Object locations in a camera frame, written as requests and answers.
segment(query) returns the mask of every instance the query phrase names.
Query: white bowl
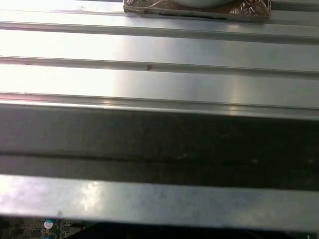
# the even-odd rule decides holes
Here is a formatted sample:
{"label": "white bowl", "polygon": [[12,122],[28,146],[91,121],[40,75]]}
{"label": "white bowl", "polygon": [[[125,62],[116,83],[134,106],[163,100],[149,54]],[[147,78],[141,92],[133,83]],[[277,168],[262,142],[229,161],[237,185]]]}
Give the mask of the white bowl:
{"label": "white bowl", "polygon": [[205,7],[223,5],[233,0],[170,0],[170,1],[183,6],[205,8]]}

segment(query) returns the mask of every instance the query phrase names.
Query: embossed brass plate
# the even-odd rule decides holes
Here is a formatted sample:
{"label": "embossed brass plate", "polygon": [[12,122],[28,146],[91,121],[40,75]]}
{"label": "embossed brass plate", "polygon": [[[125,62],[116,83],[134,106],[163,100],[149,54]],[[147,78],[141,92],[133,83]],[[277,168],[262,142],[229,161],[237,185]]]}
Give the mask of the embossed brass plate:
{"label": "embossed brass plate", "polygon": [[270,18],[270,0],[234,0],[212,8],[192,8],[170,0],[124,0],[125,12],[260,22]]}

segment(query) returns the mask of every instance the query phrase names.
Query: metal edge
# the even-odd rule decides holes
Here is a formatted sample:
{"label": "metal edge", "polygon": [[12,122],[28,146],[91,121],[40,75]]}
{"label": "metal edge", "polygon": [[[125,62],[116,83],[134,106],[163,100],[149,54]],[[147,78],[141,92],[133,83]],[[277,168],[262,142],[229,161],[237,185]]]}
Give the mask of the metal edge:
{"label": "metal edge", "polygon": [[0,175],[0,213],[193,227],[312,231],[314,192]]}
{"label": "metal edge", "polygon": [[318,109],[218,104],[205,102],[160,101],[125,98],[77,97],[62,95],[0,93],[0,104],[206,114],[233,117],[319,120]]}

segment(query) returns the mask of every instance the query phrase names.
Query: silver metal surface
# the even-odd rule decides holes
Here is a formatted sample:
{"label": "silver metal surface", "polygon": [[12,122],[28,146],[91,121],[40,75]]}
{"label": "silver metal surface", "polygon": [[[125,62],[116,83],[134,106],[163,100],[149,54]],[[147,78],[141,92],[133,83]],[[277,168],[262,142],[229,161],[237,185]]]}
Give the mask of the silver metal surface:
{"label": "silver metal surface", "polygon": [[[319,2],[265,24],[0,1],[0,104],[319,120]],[[0,176],[0,214],[317,230],[318,193]]]}
{"label": "silver metal surface", "polygon": [[0,175],[0,214],[95,221],[318,228],[314,192],[188,187]]}
{"label": "silver metal surface", "polygon": [[0,38],[7,46],[0,49],[0,57],[300,72],[316,72],[319,60],[319,46],[314,45],[14,30],[0,30]]}
{"label": "silver metal surface", "polygon": [[7,76],[6,81],[0,81],[2,92],[319,108],[316,77],[303,80],[293,75],[190,74],[23,65],[0,65],[0,72]]}
{"label": "silver metal surface", "polygon": [[[287,3],[301,2],[274,1]],[[2,1],[0,13],[6,46],[0,49],[0,67],[10,79],[0,82],[1,92],[95,96],[99,102],[108,98],[107,107],[117,109],[112,103],[121,98],[122,109],[165,111],[157,102],[164,100],[168,112],[298,119],[312,112],[317,119],[315,10],[275,8],[265,24],[136,17],[125,15],[121,3],[92,1]],[[6,96],[1,98],[8,102]],[[21,97],[12,97],[10,102],[23,104]],[[64,99],[42,100],[25,104],[72,106]]]}

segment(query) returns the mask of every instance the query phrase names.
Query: black surface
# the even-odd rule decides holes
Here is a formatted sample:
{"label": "black surface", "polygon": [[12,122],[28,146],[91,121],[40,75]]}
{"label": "black surface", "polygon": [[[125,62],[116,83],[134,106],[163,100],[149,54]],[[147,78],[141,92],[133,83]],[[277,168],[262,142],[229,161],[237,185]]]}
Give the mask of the black surface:
{"label": "black surface", "polygon": [[319,190],[319,123],[0,106],[0,173]]}
{"label": "black surface", "polygon": [[279,232],[163,227],[132,224],[98,223],[68,239],[176,239],[176,238],[241,238],[241,239],[293,239],[294,237]]}

